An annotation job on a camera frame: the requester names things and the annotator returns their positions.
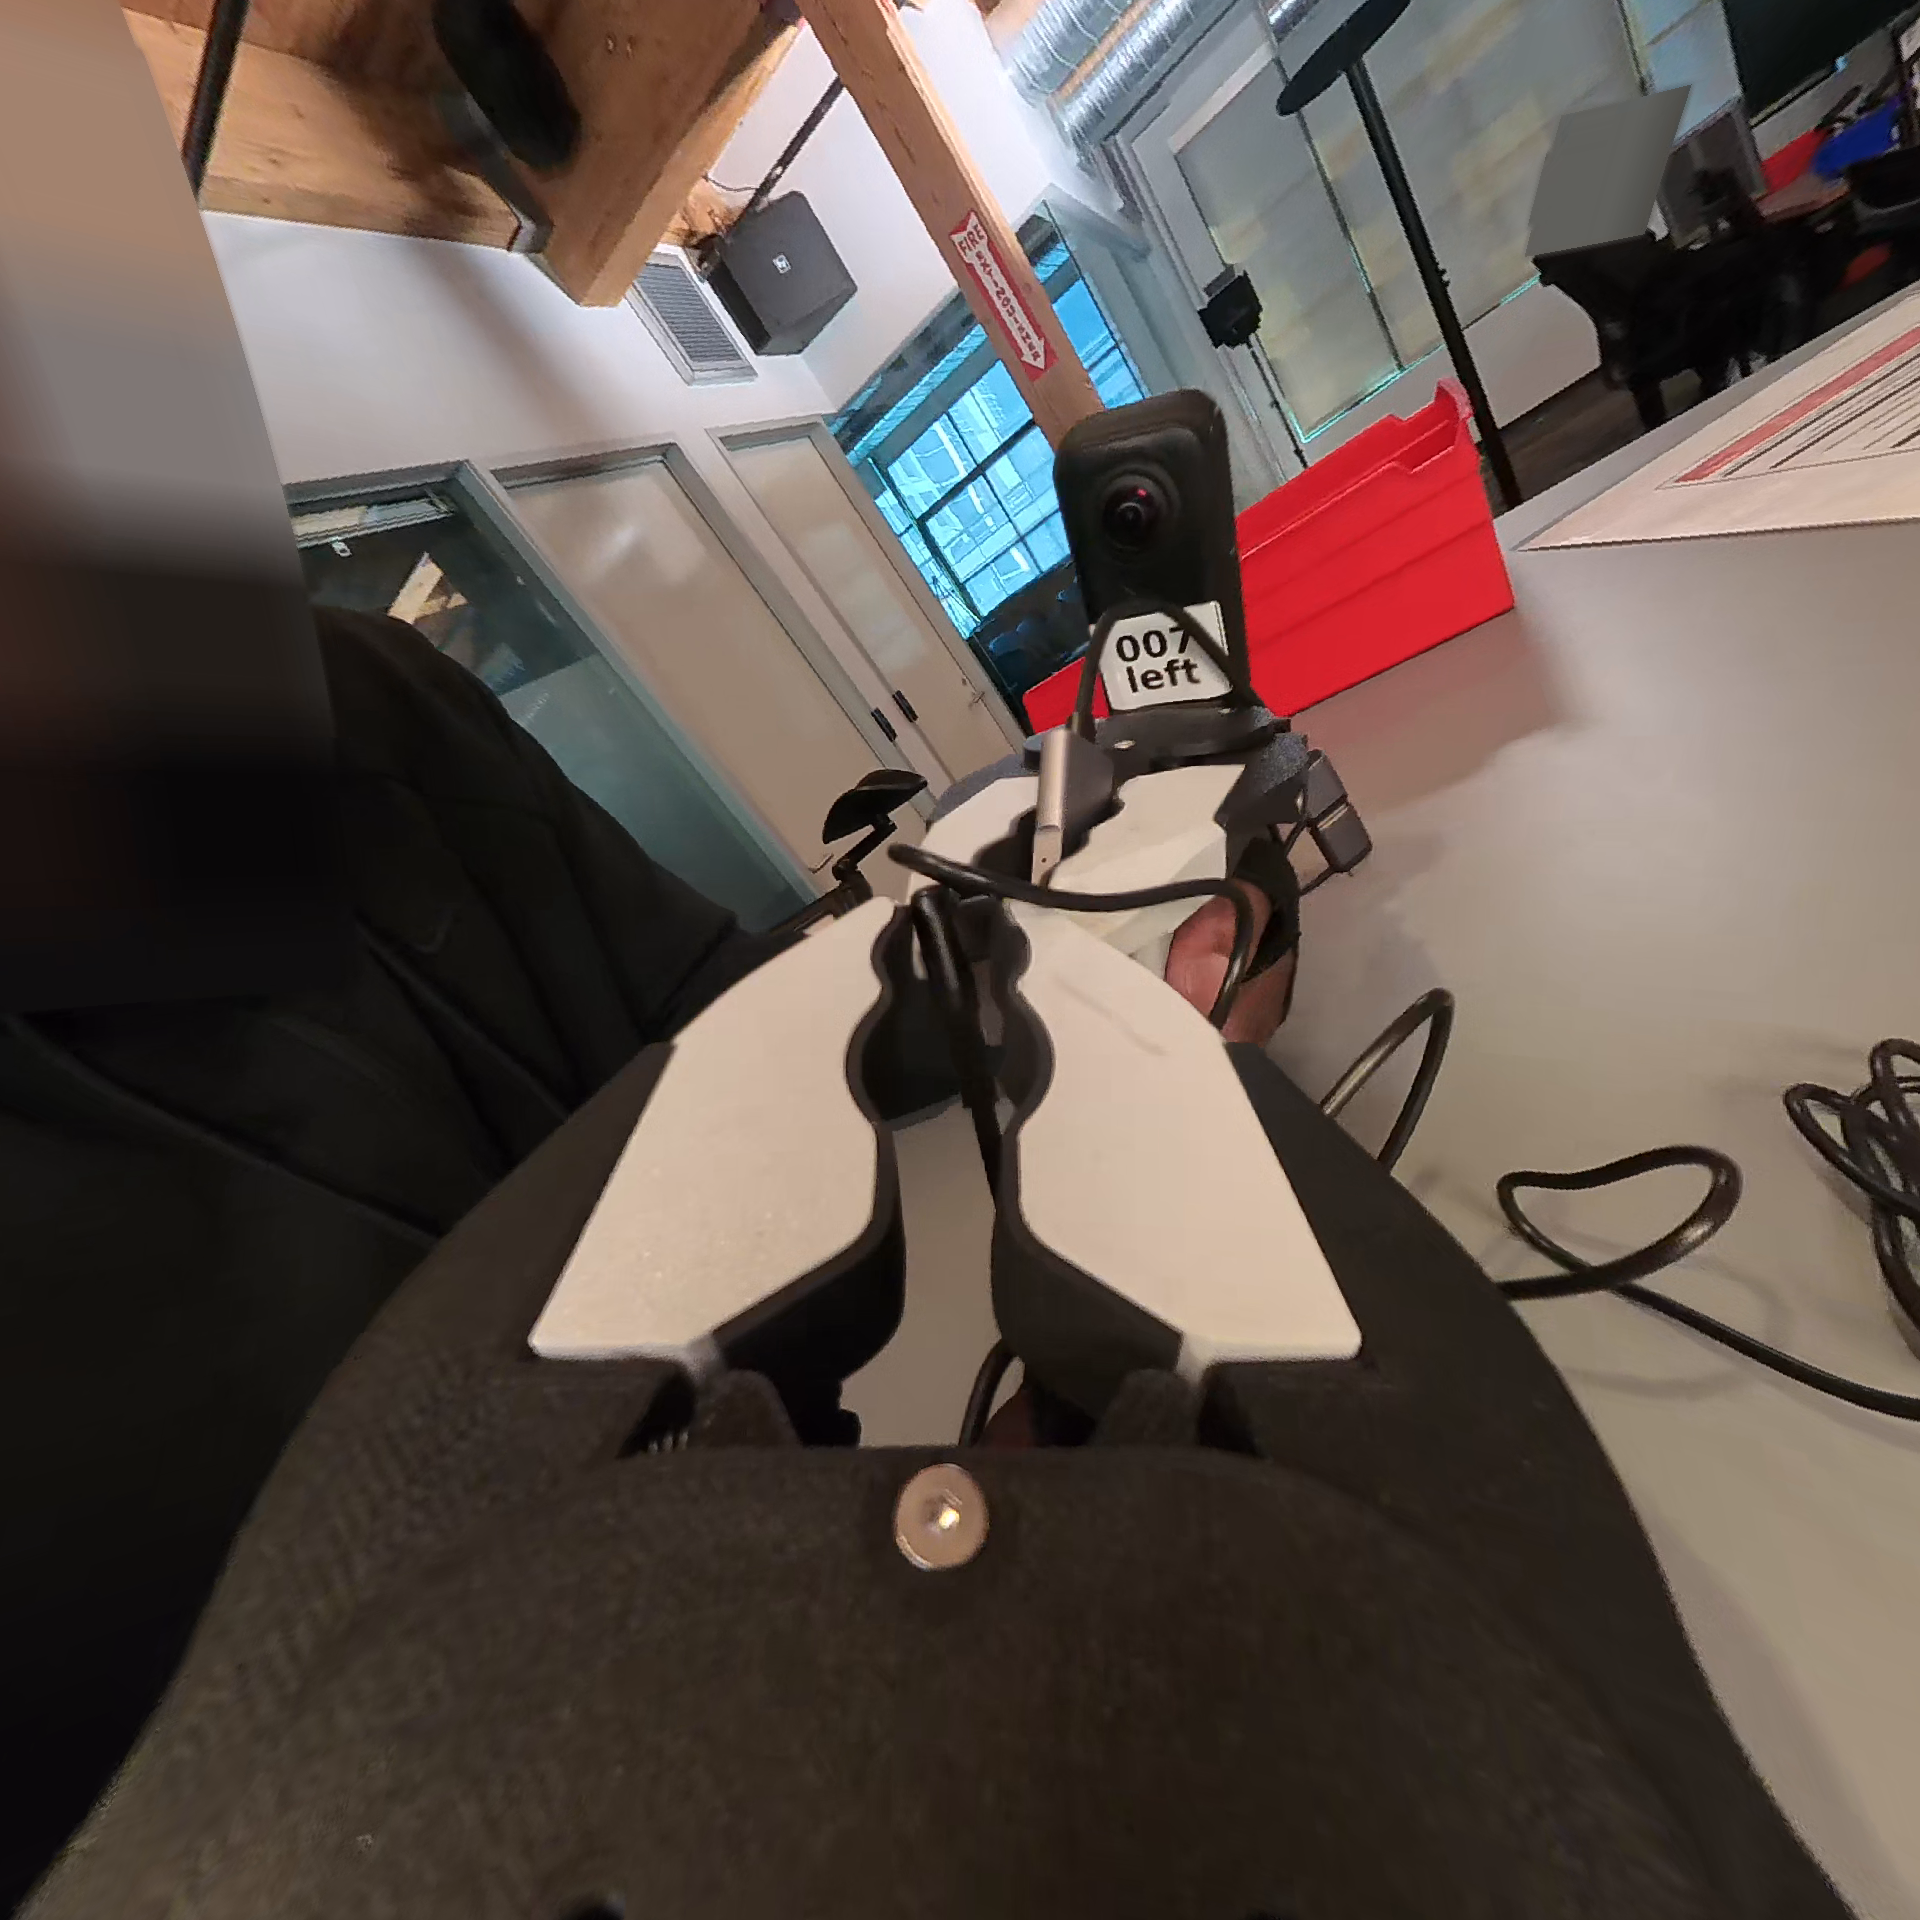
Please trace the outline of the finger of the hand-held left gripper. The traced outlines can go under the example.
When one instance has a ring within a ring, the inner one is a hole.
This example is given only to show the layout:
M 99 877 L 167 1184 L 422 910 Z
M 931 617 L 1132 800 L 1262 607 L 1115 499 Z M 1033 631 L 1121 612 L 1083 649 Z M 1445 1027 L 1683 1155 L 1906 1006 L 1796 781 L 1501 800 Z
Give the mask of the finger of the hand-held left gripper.
M 1136 895 L 1163 884 L 1221 882 L 1228 832 L 1215 820 L 1241 764 L 1179 764 L 1137 775 L 1115 787 L 1115 807 L 1047 867 L 1052 895 Z M 1044 912 L 1044 972 L 1071 983 L 1099 983 L 1130 958 L 1163 976 L 1163 960 L 1179 926 L 1209 910 L 1221 912 L 1221 948 L 1213 983 L 1228 976 L 1234 910 L 1215 898 L 1179 898 L 1113 912 Z
M 1016 884 L 1033 882 L 1033 767 L 977 767 L 947 786 L 937 800 L 924 852 L 992 870 Z

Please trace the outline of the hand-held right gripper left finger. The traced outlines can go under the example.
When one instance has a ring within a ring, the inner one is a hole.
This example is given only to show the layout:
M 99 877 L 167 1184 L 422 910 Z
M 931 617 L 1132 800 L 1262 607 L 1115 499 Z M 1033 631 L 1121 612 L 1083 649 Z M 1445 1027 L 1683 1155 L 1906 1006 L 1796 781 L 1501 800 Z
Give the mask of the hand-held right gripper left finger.
M 732 983 L 670 1045 L 526 1344 L 707 1381 L 849 1381 L 899 1328 L 903 1222 L 868 1045 L 909 923 L 868 899 Z

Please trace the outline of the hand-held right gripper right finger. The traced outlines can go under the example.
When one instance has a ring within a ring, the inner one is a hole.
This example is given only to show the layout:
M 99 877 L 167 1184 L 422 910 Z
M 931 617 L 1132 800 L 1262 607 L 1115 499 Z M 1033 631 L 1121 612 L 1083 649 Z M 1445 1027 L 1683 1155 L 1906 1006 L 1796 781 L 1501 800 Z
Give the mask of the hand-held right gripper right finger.
M 1361 1354 L 1356 1315 L 1215 1027 L 1091 926 L 1014 908 L 989 1293 L 1036 1381 Z

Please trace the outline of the grey usb hub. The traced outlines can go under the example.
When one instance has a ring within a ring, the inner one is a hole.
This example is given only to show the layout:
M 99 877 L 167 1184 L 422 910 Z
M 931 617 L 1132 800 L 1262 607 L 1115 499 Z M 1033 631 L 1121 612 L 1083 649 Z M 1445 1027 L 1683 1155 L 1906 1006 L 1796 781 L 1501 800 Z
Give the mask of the grey usb hub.
M 1044 887 L 1067 855 L 1080 793 L 1080 750 L 1087 740 L 1067 725 L 1037 735 L 1028 882 Z

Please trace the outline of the person's left hand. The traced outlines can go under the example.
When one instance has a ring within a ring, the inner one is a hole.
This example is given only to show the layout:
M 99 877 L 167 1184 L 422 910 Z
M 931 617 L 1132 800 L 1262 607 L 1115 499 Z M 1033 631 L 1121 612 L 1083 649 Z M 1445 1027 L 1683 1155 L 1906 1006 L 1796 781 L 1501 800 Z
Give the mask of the person's left hand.
M 1284 912 L 1281 929 L 1269 934 L 1274 910 L 1264 895 L 1241 895 L 1249 899 L 1262 942 L 1249 958 L 1221 1036 L 1228 1042 L 1266 1049 L 1292 1006 L 1292 983 L 1300 974 L 1300 916 Z M 1221 990 L 1234 946 L 1234 908 L 1228 899 L 1204 899 L 1196 912 L 1170 935 L 1163 980 L 1185 997 L 1204 1015 Z

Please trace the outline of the black office chair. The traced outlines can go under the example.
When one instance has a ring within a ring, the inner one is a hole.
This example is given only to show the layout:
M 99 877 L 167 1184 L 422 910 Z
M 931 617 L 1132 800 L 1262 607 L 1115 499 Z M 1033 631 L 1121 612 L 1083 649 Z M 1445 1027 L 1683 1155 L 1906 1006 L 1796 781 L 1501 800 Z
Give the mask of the black office chair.
M 909 767 L 876 767 L 842 790 L 822 816 L 832 887 L 822 902 L 842 916 L 876 898 L 865 863 L 899 829 L 897 815 L 924 796 L 926 779 Z

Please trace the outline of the red plastic bin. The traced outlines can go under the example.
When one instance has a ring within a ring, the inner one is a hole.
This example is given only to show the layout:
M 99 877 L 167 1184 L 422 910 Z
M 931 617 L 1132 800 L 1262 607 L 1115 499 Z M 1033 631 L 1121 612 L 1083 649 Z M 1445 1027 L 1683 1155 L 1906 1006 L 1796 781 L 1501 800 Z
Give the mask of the red plastic bin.
M 1027 731 L 1065 725 L 1093 627 L 1120 612 L 1093 710 L 1196 703 L 1228 675 L 1295 716 L 1513 603 L 1453 384 L 1233 519 L 1221 407 L 1178 389 L 1087 416 L 1054 449 L 1075 569 L 1067 664 L 1022 693 Z

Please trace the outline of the frosted glass door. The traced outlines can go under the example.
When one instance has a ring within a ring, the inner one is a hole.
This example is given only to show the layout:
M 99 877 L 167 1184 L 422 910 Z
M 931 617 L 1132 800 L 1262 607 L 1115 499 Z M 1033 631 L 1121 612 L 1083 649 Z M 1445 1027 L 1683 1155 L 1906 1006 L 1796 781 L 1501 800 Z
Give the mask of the frosted glass door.
M 821 419 L 742 424 L 717 449 L 827 612 L 880 731 L 945 787 L 1014 757 L 1018 727 Z
M 526 459 L 488 481 L 754 832 L 827 895 L 828 805 L 908 757 L 689 449 Z

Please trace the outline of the black pole stand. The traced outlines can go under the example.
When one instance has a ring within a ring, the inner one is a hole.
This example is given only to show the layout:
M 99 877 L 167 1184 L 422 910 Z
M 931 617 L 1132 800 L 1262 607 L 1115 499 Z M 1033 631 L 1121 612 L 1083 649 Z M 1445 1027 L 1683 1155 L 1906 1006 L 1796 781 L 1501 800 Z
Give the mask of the black pole stand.
M 1371 64 L 1366 64 L 1371 52 L 1404 15 L 1404 8 L 1407 8 L 1407 2 L 1348 2 L 1338 13 L 1338 20 L 1331 20 L 1331 26 L 1319 35 L 1319 41 L 1309 49 L 1305 58 L 1300 58 L 1295 64 L 1281 58 L 1285 64 L 1285 76 L 1281 85 L 1274 113 L 1285 122 L 1289 119 L 1295 122 L 1331 86 L 1341 85 L 1352 93 L 1356 119 L 1361 119 L 1361 133 L 1362 133 L 1366 149 L 1382 176 L 1389 206 L 1399 217 L 1404 251 L 1412 255 L 1412 267 L 1422 279 L 1428 310 L 1438 320 L 1442 345 L 1448 350 L 1458 384 L 1466 392 L 1471 416 L 1478 429 L 1481 462 L 1488 466 L 1488 473 L 1500 485 L 1501 506 L 1519 509 L 1523 500 L 1519 468 L 1511 466 L 1511 453 L 1507 453 L 1501 424 L 1494 419 L 1493 399 L 1486 392 L 1475 353 L 1471 346 L 1466 326 L 1459 320 L 1453 295 L 1450 295 L 1448 271 L 1435 251 L 1428 222 L 1412 194 L 1404 160 L 1389 133 L 1389 122 L 1386 122 L 1386 113 L 1378 103 L 1378 91 L 1375 91 L 1375 85 L 1371 76 Z

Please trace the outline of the laminated paper sheet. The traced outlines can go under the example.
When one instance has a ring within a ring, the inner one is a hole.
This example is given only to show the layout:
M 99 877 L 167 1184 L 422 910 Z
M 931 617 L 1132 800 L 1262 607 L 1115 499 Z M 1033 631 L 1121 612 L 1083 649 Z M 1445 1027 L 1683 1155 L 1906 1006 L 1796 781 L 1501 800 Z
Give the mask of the laminated paper sheet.
M 1918 520 L 1918 300 L 1689 432 L 1527 536 L 1533 550 Z

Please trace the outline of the black wall speaker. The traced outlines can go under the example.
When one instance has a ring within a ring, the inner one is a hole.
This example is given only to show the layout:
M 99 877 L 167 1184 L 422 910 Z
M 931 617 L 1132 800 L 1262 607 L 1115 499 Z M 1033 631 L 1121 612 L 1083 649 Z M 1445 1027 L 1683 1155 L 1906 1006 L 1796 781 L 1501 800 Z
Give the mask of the black wall speaker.
M 754 357 L 805 353 L 855 300 L 855 279 L 802 194 L 742 212 L 707 240 L 704 276 Z

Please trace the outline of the grey wall vent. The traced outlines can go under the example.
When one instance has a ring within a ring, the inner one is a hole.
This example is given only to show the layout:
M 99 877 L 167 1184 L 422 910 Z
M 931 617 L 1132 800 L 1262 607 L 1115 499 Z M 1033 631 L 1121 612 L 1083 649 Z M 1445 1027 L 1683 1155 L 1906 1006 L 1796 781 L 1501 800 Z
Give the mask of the grey wall vent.
M 684 247 L 656 247 L 632 276 L 626 306 L 684 385 L 717 389 L 754 378 L 747 342 Z

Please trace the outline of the wooden post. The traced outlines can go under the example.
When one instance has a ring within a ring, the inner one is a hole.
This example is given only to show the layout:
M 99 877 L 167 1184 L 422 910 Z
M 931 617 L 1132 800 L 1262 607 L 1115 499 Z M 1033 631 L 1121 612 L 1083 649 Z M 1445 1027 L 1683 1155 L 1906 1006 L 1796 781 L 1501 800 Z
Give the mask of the wooden post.
M 1104 407 L 895 2 L 802 2 L 1047 446 Z

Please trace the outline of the metal air duct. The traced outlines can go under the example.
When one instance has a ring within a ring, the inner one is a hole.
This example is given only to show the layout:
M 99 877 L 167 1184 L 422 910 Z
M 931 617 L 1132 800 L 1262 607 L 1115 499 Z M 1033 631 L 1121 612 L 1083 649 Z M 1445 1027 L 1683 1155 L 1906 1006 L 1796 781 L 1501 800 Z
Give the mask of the metal air duct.
M 1091 150 L 1228 15 L 1284 2 L 1003 2 L 989 46 L 1018 95 Z

